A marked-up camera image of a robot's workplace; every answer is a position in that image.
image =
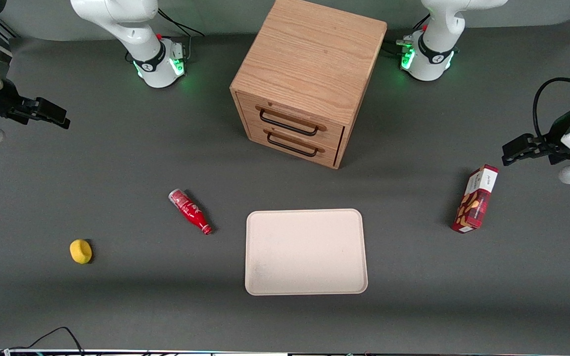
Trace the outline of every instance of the wooden drawer cabinet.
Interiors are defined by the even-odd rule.
[[[230,90],[247,137],[337,169],[386,23],[276,0]]]

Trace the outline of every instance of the cabinet top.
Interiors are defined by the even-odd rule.
[[[231,88],[350,125],[386,23],[303,0],[276,0]]]

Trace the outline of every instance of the red bottle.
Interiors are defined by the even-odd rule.
[[[201,212],[199,207],[197,207],[197,205],[195,205],[195,203],[193,203],[190,198],[184,194],[184,192],[179,189],[175,189],[174,191],[170,192],[170,194],[168,194],[168,200],[170,200],[171,203],[175,204],[179,211],[184,214],[186,220],[190,221],[190,223],[193,225],[201,228],[201,231],[204,233],[204,235],[208,235],[212,232],[212,228],[206,222],[204,214]]]

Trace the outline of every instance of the gray table surface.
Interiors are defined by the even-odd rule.
[[[228,86],[252,40],[195,39],[188,75],[165,89],[117,41],[14,43],[20,92],[72,126],[0,119],[0,347],[65,325],[88,349],[570,354],[559,167],[502,169],[484,227],[448,227],[469,172],[501,167],[502,144],[531,132],[540,84],[570,76],[570,23],[468,29],[434,83],[380,57],[339,171],[247,140]],[[568,109],[570,85],[548,88],[541,124]],[[178,187],[212,236],[170,205]],[[362,213],[367,291],[247,294],[247,215],[307,208]],[[77,238],[93,239],[92,265],[71,261]]]

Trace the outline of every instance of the white tray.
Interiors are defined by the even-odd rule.
[[[249,294],[357,294],[368,284],[357,210],[281,210],[247,217]]]

